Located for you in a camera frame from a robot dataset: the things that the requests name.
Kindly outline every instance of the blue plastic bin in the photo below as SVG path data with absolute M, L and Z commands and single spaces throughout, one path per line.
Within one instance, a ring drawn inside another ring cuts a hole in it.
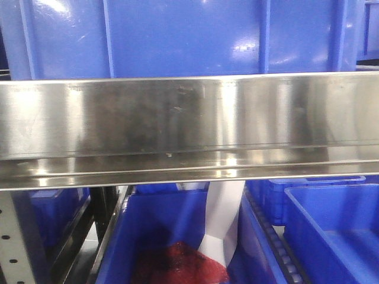
M 206 191 L 131 196 L 117 221 L 96 284 L 129 283 L 140 250 L 177 241 L 197 249 L 204 235 L 206 198 Z M 286 283 L 245 196 L 237 250 L 228 273 L 230 283 Z
M 379 185 L 285 192 L 284 237 L 312 283 L 379 283 Z
M 366 0 L 357 60 L 379 59 L 379 0 Z
M 284 189 L 297 186 L 354 185 L 364 183 L 364 176 L 311 177 L 304 179 L 257 180 L 254 186 L 248 186 L 255 201 L 272 225 L 283 226 L 287 222 L 287 200 Z
M 0 1 L 13 79 L 355 70 L 363 13 L 364 0 Z
M 89 196 L 88 188 L 33 191 L 31 203 L 45 247 L 55 246 Z

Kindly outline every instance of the blue crate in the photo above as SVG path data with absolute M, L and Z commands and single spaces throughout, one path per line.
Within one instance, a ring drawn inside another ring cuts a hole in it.
M 353 185 L 364 183 L 364 176 L 332 176 L 332 177 L 311 177 L 303 179 L 269 179 L 259 180 L 254 188 L 249 188 L 254 196 L 254 192 L 259 192 L 256 202 L 261 206 L 263 212 L 272 225 L 283 226 L 287 222 L 287 204 L 284 195 L 285 188 L 297 186 L 319 186 L 319 185 Z
M 379 59 L 379 0 L 366 0 L 357 60 Z
M 88 188 L 33 191 L 31 203 L 45 247 L 55 246 L 89 196 Z
M 139 250 L 177 241 L 198 248 L 204 235 L 206 198 L 206 191 L 131 196 L 118 218 L 96 284 L 128 283 Z M 287 283 L 246 196 L 228 272 L 230 283 Z
M 379 283 L 379 185 L 285 192 L 284 237 L 312 283 Z
M 355 70 L 363 13 L 364 0 L 0 1 L 13 79 Z

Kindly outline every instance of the metal rail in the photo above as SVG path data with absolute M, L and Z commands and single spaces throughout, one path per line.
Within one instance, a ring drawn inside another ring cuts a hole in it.
M 0 82 L 0 188 L 379 173 L 379 72 Z

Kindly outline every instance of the stainless steel bar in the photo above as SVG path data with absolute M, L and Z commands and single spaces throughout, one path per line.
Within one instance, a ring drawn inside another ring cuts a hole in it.
M 117 203 L 117 189 L 115 186 L 102 186 L 90 188 L 89 190 L 91 193 L 97 237 L 98 241 L 101 242 Z
M 28 192 L 0 192 L 0 265 L 6 283 L 50 283 Z
M 54 284 L 63 283 L 72 268 L 77 253 L 94 221 L 93 206 L 88 199 L 67 228 L 59 244 L 47 253 L 50 275 Z
M 379 173 L 379 72 L 0 82 L 0 188 Z

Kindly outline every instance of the gray metal post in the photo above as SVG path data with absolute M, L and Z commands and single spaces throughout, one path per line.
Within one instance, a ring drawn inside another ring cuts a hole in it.
M 0 191 L 0 265 L 7 284 L 50 283 L 44 249 L 26 191 Z

